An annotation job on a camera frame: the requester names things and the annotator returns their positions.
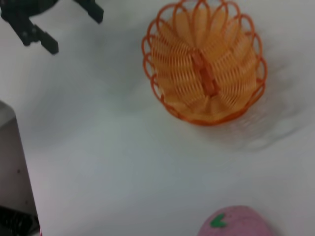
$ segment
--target white table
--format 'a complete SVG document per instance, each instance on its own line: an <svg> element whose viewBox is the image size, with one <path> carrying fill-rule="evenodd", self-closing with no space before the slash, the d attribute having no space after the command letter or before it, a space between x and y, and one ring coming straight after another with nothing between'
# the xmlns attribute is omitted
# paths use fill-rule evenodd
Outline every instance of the white table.
<svg viewBox="0 0 315 236"><path fill-rule="evenodd" d="M169 115L142 71L142 36L168 1L98 2L100 26L71 1L34 19L55 57L0 21L0 99L16 112L44 236L194 236L237 204L279 236L313 236L314 1L239 1L264 42L267 91L212 128Z"/></svg>

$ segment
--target green leaf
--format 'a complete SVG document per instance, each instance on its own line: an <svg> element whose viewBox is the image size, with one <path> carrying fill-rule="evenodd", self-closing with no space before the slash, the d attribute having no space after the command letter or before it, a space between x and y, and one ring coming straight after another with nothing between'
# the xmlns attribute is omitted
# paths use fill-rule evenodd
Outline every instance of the green leaf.
<svg viewBox="0 0 315 236"><path fill-rule="evenodd" d="M216 218L211 221L210 226L211 228L224 228L227 224L223 222L222 220L224 219L225 214L220 214Z"/></svg>

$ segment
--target orange basket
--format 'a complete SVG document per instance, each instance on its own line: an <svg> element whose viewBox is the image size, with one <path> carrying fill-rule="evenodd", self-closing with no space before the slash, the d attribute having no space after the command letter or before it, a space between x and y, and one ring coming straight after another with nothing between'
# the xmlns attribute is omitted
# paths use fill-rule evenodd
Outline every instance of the orange basket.
<svg viewBox="0 0 315 236"><path fill-rule="evenodd" d="M187 9L188 2L194 7ZM141 46L154 95L169 113L198 125L240 117L265 91L267 64L252 19L233 1L217 2L163 7ZM169 9L172 17L165 20Z"/></svg>

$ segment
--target pink toy strawberry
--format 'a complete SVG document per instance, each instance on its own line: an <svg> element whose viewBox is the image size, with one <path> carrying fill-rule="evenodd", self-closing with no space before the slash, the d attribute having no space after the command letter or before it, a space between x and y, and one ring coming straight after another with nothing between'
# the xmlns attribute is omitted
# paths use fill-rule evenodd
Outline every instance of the pink toy strawberry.
<svg viewBox="0 0 315 236"><path fill-rule="evenodd" d="M258 213L248 206L218 210L201 227L198 236L272 236Z"/></svg>

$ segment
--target woven plastic basket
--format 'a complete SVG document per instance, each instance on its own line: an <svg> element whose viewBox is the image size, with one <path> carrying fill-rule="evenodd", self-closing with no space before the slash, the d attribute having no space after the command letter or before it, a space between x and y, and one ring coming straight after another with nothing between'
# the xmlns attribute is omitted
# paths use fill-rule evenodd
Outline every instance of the woven plastic basket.
<svg viewBox="0 0 315 236"><path fill-rule="evenodd" d="M215 125L238 118L263 95L267 78L252 19L233 1L212 6L190 0L192 9L187 2L163 7L142 40L151 88L169 113L190 123ZM163 19L170 8L172 17Z"/></svg>

